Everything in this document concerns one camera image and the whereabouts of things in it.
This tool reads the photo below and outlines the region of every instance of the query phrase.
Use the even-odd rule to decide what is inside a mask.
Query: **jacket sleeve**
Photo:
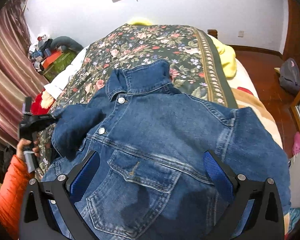
[[[23,194],[33,177],[27,172],[26,164],[14,155],[0,189],[0,223],[15,240],[19,235]]]

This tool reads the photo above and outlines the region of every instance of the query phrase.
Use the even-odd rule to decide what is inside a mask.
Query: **red wooden floor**
[[[297,132],[289,110],[294,97],[280,87],[278,75],[274,71],[283,61],[278,56],[259,52],[236,51],[236,55],[249,73],[260,101],[273,116],[281,135],[283,150],[291,158],[293,137]]]

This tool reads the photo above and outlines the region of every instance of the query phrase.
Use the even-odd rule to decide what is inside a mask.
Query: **curtain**
[[[12,146],[25,97],[35,98],[48,83],[28,59],[29,46],[21,0],[9,0],[0,11],[0,138]]]

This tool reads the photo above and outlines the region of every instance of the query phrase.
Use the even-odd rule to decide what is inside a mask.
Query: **human hand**
[[[16,155],[20,160],[23,160],[24,162],[26,161],[26,159],[25,159],[25,155],[23,154],[23,147],[29,145],[30,143],[31,143],[31,141],[22,138],[17,144]],[[40,157],[40,153],[39,153],[40,148],[39,148],[38,144],[39,144],[39,141],[35,140],[34,141],[35,146],[34,146],[34,148],[32,148],[32,151],[34,152],[35,156]]]

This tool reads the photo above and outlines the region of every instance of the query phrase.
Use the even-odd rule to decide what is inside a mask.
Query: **pink slipper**
[[[300,152],[300,133],[296,132],[294,135],[294,143],[292,148],[292,155],[296,155]]]

